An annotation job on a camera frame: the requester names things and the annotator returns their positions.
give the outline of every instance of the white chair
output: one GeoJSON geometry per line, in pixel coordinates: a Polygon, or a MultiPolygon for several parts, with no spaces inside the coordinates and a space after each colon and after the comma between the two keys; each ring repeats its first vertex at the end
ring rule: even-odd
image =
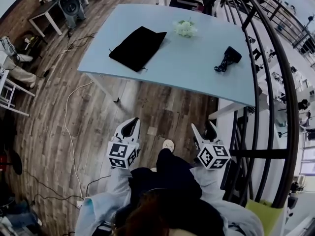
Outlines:
{"type": "Polygon", "coordinates": [[[8,70],[4,70],[0,68],[0,107],[3,107],[5,109],[11,110],[13,112],[16,112],[25,116],[30,116],[27,113],[24,113],[22,111],[15,109],[15,105],[12,103],[13,94],[15,92],[15,89],[28,93],[29,95],[33,97],[35,97],[35,94],[27,91],[26,89],[10,81],[7,78],[8,74],[9,74],[8,70]]]}

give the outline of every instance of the white cable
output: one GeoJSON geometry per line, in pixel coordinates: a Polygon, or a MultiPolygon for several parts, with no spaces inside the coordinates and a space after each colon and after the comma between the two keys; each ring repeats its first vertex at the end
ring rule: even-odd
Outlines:
{"type": "Polygon", "coordinates": [[[73,168],[74,168],[74,173],[78,179],[78,182],[79,182],[79,187],[80,187],[80,194],[81,194],[81,199],[83,200],[83,194],[82,194],[82,190],[81,190],[81,182],[80,182],[80,179],[78,177],[78,174],[77,174],[77,171],[75,169],[75,154],[74,154],[74,145],[73,145],[73,140],[72,140],[72,137],[71,137],[71,133],[69,131],[69,129],[67,128],[67,124],[66,124],[66,117],[67,117],[67,110],[68,110],[68,101],[69,101],[69,98],[70,96],[72,96],[72,94],[74,94],[78,89],[82,88],[82,87],[85,87],[85,86],[88,86],[90,84],[92,84],[92,82],[88,83],[88,84],[85,84],[85,85],[82,85],[82,86],[79,86],[75,91],[73,91],[69,96],[68,96],[68,99],[67,99],[67,102],[65,104],[65,115],[64,115],[64,126],[66,128],[66,130],[68,131],[68,134],[69,134],[69,137],[70,137],[70,140],[71,140],[71,145],[72,145],[72,153],[73,153],[73,168]]]}

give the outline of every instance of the black metal railing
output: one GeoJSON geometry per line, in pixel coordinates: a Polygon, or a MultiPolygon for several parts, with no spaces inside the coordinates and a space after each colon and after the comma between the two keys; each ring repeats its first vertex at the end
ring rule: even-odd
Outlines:
{"type": "MultiPolygon", "coordinates": [[[[297,49],[301,55],[311,64],[315,66],[315,39],[303,25],[300,20],[287,8],[285,2],[281,0],[256,0],[261,9],[266,13],[271,25],[278,34],[286,39],[293,48],[297,49]]],[[[245,9],[251,10],[252,3],[245,0],[245,6],[240,6],[240,10],[245,13],[245,9]]]]}
{"type": "Polygon", "coordinates": [[[266,180],[268,177],[270,162],[273,159],[285,159],[283,172],[280,180],[280,184],[273,201],[272,207],[282,208],[289,194],[291,182],[293,179],[294,168],[296,163],[296,156],[298,151],[298,136],[299,136],[299,126],[298,126],[298,104],[295,92],[295,86],[293,81],[293,76],[291,73],[289,62],[286,58],[286,54],[282,47],[282,44],[279,40],[275,27],[272,25],[272,17],[276,17],[278,11],[273,13],[270,18],[267,17],[266,11],[261,7],[257,0],[221,0],[221,7],[224,8],[226,18],[230,22],[232,18],[233,23],[236,25],[237,20],[235,13],[238,15],[240,26],[242,27],[248,50],[251,59],[252,75],[253,75],[253,84],[254,84],[254,94],[255,94],[255,111],[254,111],[254,129],[253,129],[253,141],[251,149],[247,149],[245,146],[245,135],[248,122],[248,110],[247,107],[244,108],[244,114],[242,121],[239,121],[241,125],[237,125],[238,113],[234,113],[234,123],[232,130],[232,138],[230,144],[231,155],[236,157],[236,164],[231,166],[228,164],[224,172],[223,181],[221,188],[225,189],[224,198],[228,201],[231,201],[236,182],[240,175],[243,175],[243,186],[240,190],[239,198],[237,203],[244,205],[246,203],[246,195],[248,186],[249,189],[249,198],[252,196],[252,184],[251,184],[251,175],[254,165],[254,160],[256,158],[265,158],[265,167],[262,174],[260,186],[255,197],[255,201],[259,202],[261,195],[263,193],[266,180]],[[271,84],[271,77],[269,72],[269,66],[267,58],[264,52],[264,47],[261,42],[259,32],[256,29],[254,24],[255,20],[259,20],[265,27],[267,34],[271,40],[273,48],[276,52],[276,57],[280,66],[283,85],[286,95],[286,106],[287,106],[287,130],[288,138],[287,145],[285,149],[273,149],[273,138],[274,138],[274,100],[273,100],[273,91],[271,84]],[[268,95],[269,95],[269,134],[268,134],[268,144],[266,149],[257,150],[257,140],[259,136],[259,95],[258,95],[258,82],[257,74],[255,67],[255,60],[252,53],[252,45],[250,38],[248,36],[247,29],[251,27],[257,43],[259,45],[259,51],[262,54],[263,66],[266,73],[266,82],[268,86],[268,95]]]}

